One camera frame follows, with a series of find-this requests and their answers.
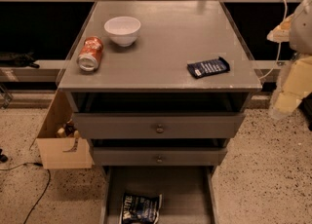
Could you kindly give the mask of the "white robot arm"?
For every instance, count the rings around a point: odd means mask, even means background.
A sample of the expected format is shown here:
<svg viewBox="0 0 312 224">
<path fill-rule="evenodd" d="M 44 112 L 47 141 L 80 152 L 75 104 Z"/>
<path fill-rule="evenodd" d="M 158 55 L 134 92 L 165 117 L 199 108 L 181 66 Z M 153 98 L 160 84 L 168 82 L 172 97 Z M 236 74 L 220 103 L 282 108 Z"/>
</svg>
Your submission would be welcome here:
<svg viewBox="0 0 312 224">
<path fill-rule="evenodd" d="M 280 120 L 312 94 L 312 0 L 302 0 L 294 12 L 267 35 L 276 43 L 288 42 L 297 58 L 283 67 L 272 94 L 269 114 Z"/>
</svg>

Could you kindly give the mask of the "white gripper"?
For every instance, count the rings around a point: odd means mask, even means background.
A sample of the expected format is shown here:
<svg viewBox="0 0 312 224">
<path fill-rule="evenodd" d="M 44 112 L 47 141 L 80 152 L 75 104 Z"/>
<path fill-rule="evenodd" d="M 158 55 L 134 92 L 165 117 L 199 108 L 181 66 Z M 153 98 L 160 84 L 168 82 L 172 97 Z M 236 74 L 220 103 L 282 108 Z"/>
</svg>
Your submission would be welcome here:
<svg viewBox="0 0 312 224">
<path fill-rule="evenodd" d="M 290 29 L 293 15 L 282 20 L 266 39 L 283 43 L 290 41 Z M 291 115 L 301 101 L 312 93 L 312 56 L 301 55 L 292 65 L 290 73 L 283 85 L 282 92 L 272 94 L 269 105 L 269 116 L 281 120 Z"/>
</svg>

